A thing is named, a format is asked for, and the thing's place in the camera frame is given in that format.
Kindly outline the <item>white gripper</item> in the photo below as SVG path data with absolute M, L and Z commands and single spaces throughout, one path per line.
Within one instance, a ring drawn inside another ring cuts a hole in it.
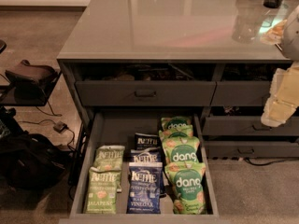
M 299 106 L 299 62 L 287 69 L 278 68 L 273 76 L 270 94 L 261 116 L 261 123 L 268 127 L 285 124 Z

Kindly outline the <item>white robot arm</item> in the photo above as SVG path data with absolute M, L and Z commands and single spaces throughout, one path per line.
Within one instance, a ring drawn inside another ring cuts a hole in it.
M 275 45 L 286 58 L 292 60 L 287 69 L 278 68 L 270 85 L 261 123 L 278 127 L 289 119 L 299 107 L 299 6 L 290 16 L 265 32 L 261 41 Z

